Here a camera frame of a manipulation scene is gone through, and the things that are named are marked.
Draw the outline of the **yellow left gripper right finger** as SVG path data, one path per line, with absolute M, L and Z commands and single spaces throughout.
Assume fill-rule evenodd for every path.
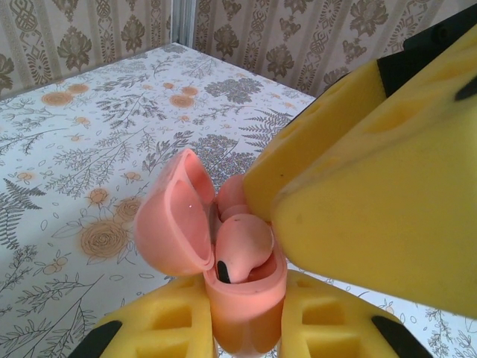
M 277 358 L 433 358 L 390 313 L 290 270 Z

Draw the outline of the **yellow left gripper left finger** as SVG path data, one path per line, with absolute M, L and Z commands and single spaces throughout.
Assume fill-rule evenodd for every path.
M 80 358 L 217 358 L 202 277 L 179 277 L 107 314 Z

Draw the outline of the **pink rectangular charging case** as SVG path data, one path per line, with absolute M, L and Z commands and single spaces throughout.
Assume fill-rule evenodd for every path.
M 165 165 L 135 218 L 136 247 L 145 261 L 171 276 L 200 274 L 218 344 L 238 357 L 269 352 L 281 336 L 287 268 L 277 241 L 269 259 L 243 283 L 222 283 L 215 243 L 220 219 L 215 189 L 191 149 Z

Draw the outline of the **aluminium frame post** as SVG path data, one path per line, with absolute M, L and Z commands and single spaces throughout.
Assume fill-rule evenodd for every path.
M 197 0 L 171 0 L 171 41 L 193 47 Z

